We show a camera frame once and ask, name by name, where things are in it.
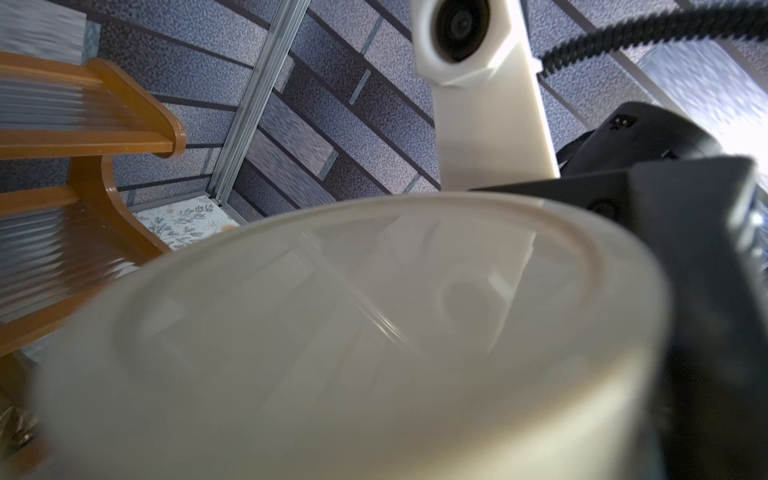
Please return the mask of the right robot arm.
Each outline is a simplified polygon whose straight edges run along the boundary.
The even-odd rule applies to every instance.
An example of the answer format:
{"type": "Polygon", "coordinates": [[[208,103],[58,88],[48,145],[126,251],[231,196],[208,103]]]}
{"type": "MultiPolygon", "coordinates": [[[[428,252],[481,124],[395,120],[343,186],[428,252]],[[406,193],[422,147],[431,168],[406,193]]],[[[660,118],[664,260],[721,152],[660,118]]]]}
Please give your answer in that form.
{"type": "Polygon", "coordinates": [[[640,102],[558,153],[557,180],[494,191],[605,217],[663,267],[671,337],[652,402],[666,479],[767,475],[767,197],[755,163],[640,102]]]}

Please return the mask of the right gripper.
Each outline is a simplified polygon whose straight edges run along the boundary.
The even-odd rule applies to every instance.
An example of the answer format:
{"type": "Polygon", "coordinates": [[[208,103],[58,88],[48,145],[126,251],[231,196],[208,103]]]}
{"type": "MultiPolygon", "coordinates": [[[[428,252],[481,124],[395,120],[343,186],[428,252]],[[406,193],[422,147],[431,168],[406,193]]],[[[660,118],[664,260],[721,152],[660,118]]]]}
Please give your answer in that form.
{"type": "Polygon", "coordinates": [[[525,477],[763,479],[767,297],[753,163],[646,162],[501,185],[598,237],[614,257],[594,290],[531,283],[513,315],[551,351],[573,340],[587,391],[528,425],[525,477]],[[621,265],[642,242],[649,258],[621,265]]]}

